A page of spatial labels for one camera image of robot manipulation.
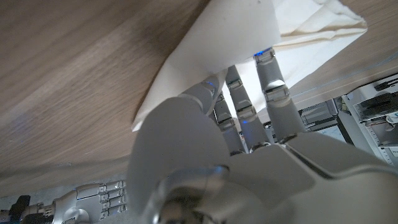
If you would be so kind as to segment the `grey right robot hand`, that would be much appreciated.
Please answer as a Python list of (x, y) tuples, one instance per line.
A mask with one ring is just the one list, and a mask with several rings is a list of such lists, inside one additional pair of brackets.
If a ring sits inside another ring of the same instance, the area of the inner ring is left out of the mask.
[(56, 198), (50, 205), (38, 203), (26, 208), (37, 223), (97, 223), (127, 210), (126, 181), (86, 184)]

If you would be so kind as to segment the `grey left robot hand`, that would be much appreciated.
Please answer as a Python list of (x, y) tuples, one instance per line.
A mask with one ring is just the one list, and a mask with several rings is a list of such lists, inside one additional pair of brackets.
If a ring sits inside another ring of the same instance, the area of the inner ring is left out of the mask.
[(273, 49), (254, 56), (277, 142), (265, 135), (234, 67), (227, 86), (241, 131), (208, 78), (155, 107), (127, 174), (138, 223), (396, 223), (397, 169), (306, 132)]

